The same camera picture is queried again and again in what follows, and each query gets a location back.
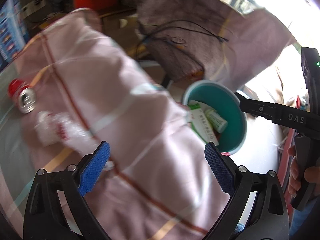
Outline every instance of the red soda can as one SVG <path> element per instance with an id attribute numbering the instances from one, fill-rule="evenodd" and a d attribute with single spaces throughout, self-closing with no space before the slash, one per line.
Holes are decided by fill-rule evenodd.
<path id="1" fill-rule="evenodd" d="M 24 114 L 35 108 L 36 92 L 33 87 L 21 79 L 11 81 L 8 87 L 8 96 Z"/>

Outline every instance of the red stripe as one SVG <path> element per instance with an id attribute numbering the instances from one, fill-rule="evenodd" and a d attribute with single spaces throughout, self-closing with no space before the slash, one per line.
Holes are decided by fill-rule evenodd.
<path id="1" fill-rule="evenodd" d="M 45 38 L 45 46 L 46 46 L 46 49 L 49 53 L 49 56 L 51 58 L 51 61 L 52 61 L 52 68 L 53 68 L 53 72 L 54 74 L 56 75 L 56 77 L 59 79 L 61 85 L 63 86 L 64 90 L 65 90 L 65 93 L 67 94 L 68 96 L 68 99 L 70 100 L 70 103 L 74 109 L 74 111 L 76 112 L 76 114 L 78 115 L 79 119 L 81 120 L 81 122 L 83 123 L 83 126 L 87 129 L 87 130 L 90 130 L 89 126 L 87 125 L 84 117 L 81 115 L 80 111 L 78 111 L 77 107 L 76 107 L 76 104 L 73 102 L 73 99 L 70 95 L 70 93 L 68 92 L 68 89 L 67 89 L 67 86 L 65 85 L 65 83 L 63 82 L 63 79 L 61 78 L 61 76 L 59 75 L 58 71 L 56 70 L 55 68 L 55 65 L 54 65 L 54 59 L 53 59 L 53 56 L 50 52 L 50 49 L 48 47 L 48 44 L 47 44 L 47 37 L 45 36 L 45 34 L 43 34 L 43 37 Z M 140 192 L 141 195 L 143 195 L 148 201 L 150 201 L 151 203 L 153 203 L 153 205 L 157 206 L 159 209 L 161 209 L 163 212 L 167 213 L 168 215 L 172 216 L 172 217 L 176 217 L 177 214 L 173 213 L 172 211 L 170 211 L 166 206 L 164 206 L 162 203 L 154 200 L 151 196 L 149 196 L 146 192 L 144 192 L 133 180 L 131 180 L 129 177 L 127 177 L 125 174 L 121 173 L 119 171 L 119 168 L 118 168 L 118 164 L 112 160 L 114 162 L 114 165 L 115 165 L 115 172 L 116 174 L 122 178 L 123 180 L 125 180 L 127 183 L 129 183 L 134 189 L 136 189 L 138 192 Z M 186 221 L 186 220 L 181 220 L 180 221 L 182 224 L 184 224 L 185 226 L 187 226 L 188 228 L 192 229 L 192 230 L 195 230 L 197 232 L 200 232 L 204 235 L 207 234 L 207 230 L 205 230 L 204 228 L 201 228 L 201 227 L 197 227 L 193 224 L 191 224 L 190 222 Z"/>

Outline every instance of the blue gripper pad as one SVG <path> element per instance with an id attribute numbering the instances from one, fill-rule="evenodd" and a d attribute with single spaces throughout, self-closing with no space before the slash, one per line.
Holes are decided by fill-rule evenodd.
<path id="1" fill-rule="evenodd" d="M 93 186 L 96 184 L 109 157 L 110 145 L 107 142 L 102 142 L 87 167 L 80 174 L 80 184 L 78 189 L 81 196 L 84 196 L 87 192 L 90 192 L 93 189 Z"/>
<path id="2" fill-rule="evenodd" d="M 219 185 L 224 193 L 228 193 L 230 197 L 235 192 L 234 171 L 228 168 L 228 164 L 224 160 L 224 156 L 213 143 L 207 143 L 204 148 L 204 156 L 213 171 Z"/>

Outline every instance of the can lid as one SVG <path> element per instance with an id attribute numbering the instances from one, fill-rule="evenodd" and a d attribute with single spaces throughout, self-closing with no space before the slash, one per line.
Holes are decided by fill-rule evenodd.
<path id="1" fill-rule="evenodd" d="M 29 113 L 35 108 L 35 103 L 36 103 L 35 90 L 31 87 L 27 87 L 23 89 L 17 101 L 19 110 L 24 114 Z"/>

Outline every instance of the plastic bag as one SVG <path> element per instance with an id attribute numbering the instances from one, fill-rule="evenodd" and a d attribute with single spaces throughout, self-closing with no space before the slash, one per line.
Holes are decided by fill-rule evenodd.
<path id="1" fill-rule="evenodd" d="M 35 129 L 43 146 L 62 142 L 84 155 L 93 153 L 98 147 L 91 133 L 73 122 L 68 113 L 54 115 L 49 111 L 41 111 L 37 115 Z"/>

